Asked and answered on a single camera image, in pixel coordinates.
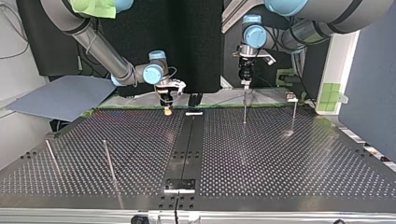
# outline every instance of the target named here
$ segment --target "black bracket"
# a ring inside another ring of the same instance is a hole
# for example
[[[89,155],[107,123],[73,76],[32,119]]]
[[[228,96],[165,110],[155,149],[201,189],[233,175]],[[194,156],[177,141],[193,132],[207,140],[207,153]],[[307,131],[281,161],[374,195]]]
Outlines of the black bracket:
[[[167,179],[164,193],[195,193],[195,179]]]

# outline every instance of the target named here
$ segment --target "blue joint cap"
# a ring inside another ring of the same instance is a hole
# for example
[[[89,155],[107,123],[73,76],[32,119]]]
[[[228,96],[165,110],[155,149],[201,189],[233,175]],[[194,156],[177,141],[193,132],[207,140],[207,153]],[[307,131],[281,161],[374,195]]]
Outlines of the blue joint cap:
[[[111,81],[113,82],[113,84],[114,84],[115,86],[125,86],[125,85],[120,84],[120,83],[116,80],[116,78],[113,77],[113,76],[111,76]]]
[[[154,50],[148,55],[150,60],[166,59],[166,54],[163,50]]]
[[[288,17],[298,14],[308,3],[308,0],[266,0],[268,10]]]
[[[259,23],[262,24],[262,16],[260,15],[246,15],[244,16],[244,19],[242,21],[242,24],[244,23]]]
[[[262,26],[252,25],[245,30],[244,40],[252,48],[259,49],[267,41],[267,33]]]
[[[134,4],[134,0],[115,0],[117,13],[128,10]]]
[[[148,84],[155,85],[163,79],[163,69],[158,64],[150,64],[143,71],[143,79]]]

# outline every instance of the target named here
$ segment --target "white panel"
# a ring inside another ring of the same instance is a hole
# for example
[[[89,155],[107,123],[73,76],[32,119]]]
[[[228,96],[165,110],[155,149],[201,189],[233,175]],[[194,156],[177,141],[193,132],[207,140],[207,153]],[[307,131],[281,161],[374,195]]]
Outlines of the white panel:
[[[14,9],[17,8],[15,0],[2,1]],[[19,28],[20,25],[15,16],[8,9],[5,9],[5,12]],[[25,49],[26,42],[13,30],[2,13],[0,13],[0,30],[0,58],[14,55]],[[45,84],[44,78],[38,75],[30,49],[21,56],[0,60],[0,77],[0,102]]]
[[[15,0],[0,0],[17,8]],[[20,29],[14,14],[1,7]],[[0,58],[23,51],[26,42],[9,25],[0,12]],[[38,75],[30,50],[11,59],[0,59],[0,169],[15,161],[21,154],[43,141],[50,131],[49,121],[39,117],[7,111],[4,106],[18,97],[45,84]]]
[[[323,84],[339,83],[340,92],[344,94],[350,69],[355,57],[356,46],[358,44],[360,31],[348,35],[334,35],[329,47],[327,61],[323,71],[323,78],[320,83],[318,100],[322,94]],[[317,111],[320,115],[338,115],[341,104],[338,104],[335,112]]]
[[[0,119],[0,170],[38,146],[49,131],[48,119],[19,113],[5,115]]]

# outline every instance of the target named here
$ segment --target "white wall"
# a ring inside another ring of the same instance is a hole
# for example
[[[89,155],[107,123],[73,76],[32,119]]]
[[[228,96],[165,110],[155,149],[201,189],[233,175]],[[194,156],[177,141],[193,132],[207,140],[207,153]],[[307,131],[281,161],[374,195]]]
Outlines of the white wall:
[[[17,8],[16,0],[0,0]],[[18,20],[6,13],[19,28]],[[0,13],[0,58],[24,50],[26,42],[9,26]],[[7,111],[4,106],[45,84],[38,75],[30,49],[21,56],[0,60],[0,169],[25,151],[37,146],[50,131],[47,119]]]

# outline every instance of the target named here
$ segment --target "perforated breadboard table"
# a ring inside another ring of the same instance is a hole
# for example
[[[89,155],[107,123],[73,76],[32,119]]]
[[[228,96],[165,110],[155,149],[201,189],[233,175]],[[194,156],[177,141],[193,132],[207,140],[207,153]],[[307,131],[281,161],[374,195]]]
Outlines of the perforated breadboard table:
[[[0,207],[396,213],[396,174],[309,109],[185,112],[94,113],[50,141],[57,160],[43,145],[1,171]]]

